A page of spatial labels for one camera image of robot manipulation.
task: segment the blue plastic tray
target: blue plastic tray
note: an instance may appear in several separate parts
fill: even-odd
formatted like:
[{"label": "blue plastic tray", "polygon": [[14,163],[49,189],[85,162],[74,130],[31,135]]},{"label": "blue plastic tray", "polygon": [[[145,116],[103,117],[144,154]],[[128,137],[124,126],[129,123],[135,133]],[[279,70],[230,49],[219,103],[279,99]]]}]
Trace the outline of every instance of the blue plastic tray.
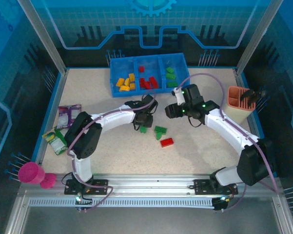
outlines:
[{"label": "blue plastic tray", "polygon": [[[129,97],[136,95],[143,95],[146,90],[140,88],[139,79],[144,78],[149,81],[150,77],[154,77],[158,83],[159,88],[154,89],[156,93],[170,93],[173,88],[167,87],[167,82],[177,81],[178,85],[190,76],[187,69],[186,61],[183,53],[166,54],[166,55],[148,55],[137,57],[113,58],[111,59],[111,89],[112,96]],[[139,72],[139,67],[144,67],[144,72]],[[171,67],[176,75],[175,80],[166,79],[166,68]],[[128,92],[119,92],[119,87],[116,86],[119,78],[128,78],[130,73],[134,73],[136,80],[136,89]],[[190,80],[186,81],[184,85],[190,84]]]}]

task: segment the pink plastic cup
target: pink plastic cup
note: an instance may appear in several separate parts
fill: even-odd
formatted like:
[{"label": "pink plastic cup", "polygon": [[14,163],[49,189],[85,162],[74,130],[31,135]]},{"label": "pink plastic cup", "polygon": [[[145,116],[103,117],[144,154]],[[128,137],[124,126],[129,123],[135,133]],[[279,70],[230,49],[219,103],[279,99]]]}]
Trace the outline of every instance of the pink plastic cup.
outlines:
[{"label": "pink plastic cup", "polygon": [[34,162],[25,163],[19,170],[19,180],[23,183],[39,184],[44,177],[43,168]]},{"label": "pink plastic cup", "polygon": [[55,185],[57,178],[53,173],[46,173],[43,181],[40,183],[40,186],[43,189],[50,189]]}]

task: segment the green packet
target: green packet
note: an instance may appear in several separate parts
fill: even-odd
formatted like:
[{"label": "green packet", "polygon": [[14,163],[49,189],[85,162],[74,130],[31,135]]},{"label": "green packet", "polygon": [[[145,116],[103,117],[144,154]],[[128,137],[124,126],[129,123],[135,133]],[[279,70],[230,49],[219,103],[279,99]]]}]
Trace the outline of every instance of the green packet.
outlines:
[{"label": "green packet", "polygon": [[65,150],[68,149],[67,143],[64,139],[65,134],[68,129],[56,129],[53,128],[47,133],[43,134],[42,137],[51,145],[56,155],[62,154]]}]

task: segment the purple packet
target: purple packet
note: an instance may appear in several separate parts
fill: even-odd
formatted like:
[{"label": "purple packet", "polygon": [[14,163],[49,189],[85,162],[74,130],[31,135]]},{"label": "purple packet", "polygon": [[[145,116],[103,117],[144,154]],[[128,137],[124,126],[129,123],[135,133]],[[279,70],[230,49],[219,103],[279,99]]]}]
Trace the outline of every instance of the purple packet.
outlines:
[{"label": "purple packet", "polygon": [[59,120],[57,128],[67,128],[70,122],[70,106],[59,106]]},{"label": "purple packet", "polygon": [[77,118],[77,116],[81,113],[81,104],[76,104],[70,107],[69,109],[70,112],[70,118],[68,122],[68,126],[72,126],[73,122]]}]

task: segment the yellow block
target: yellow block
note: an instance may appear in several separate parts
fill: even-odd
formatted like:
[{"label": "yellow block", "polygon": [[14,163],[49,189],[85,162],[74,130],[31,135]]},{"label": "yellow block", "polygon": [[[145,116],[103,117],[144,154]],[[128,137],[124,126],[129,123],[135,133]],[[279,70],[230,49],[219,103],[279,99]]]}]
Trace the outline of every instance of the yellow block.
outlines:
[{"label": "yellow block", "polygon": [[130,79],[129,79],[129,78],[126,78],[126,80],[125,80],[125,85],[126,85],[126,86],[129,86],[129,84],[130,84]]},{"label": "yellow block", "polygon": [[124,81],[125,81],[125,79],[124,79],[124,78],[119,78],[119,80],[117,81],[117,84],[116,84],[116,86],[118,86],[118,87],[122,86],[122,85],[123,85],[123,83],[124,83]]},{"label": "yellow block", "polygon": [[136,80],[135,74],[130,73],[129,74],[129,79],[130,79],[130,82],[134,82]]},{"label": "yellow block", "polygon": [[125,85],[122,85],[119,89],[120,92],[122,91],[130,91],[130,87],[129,86],[125,86]]},{"label": "yellow block", "polygon": [[133,89],[136,89],[136,84],[131,83],[131,84],[130,84],[130,90],[133,90]]}]

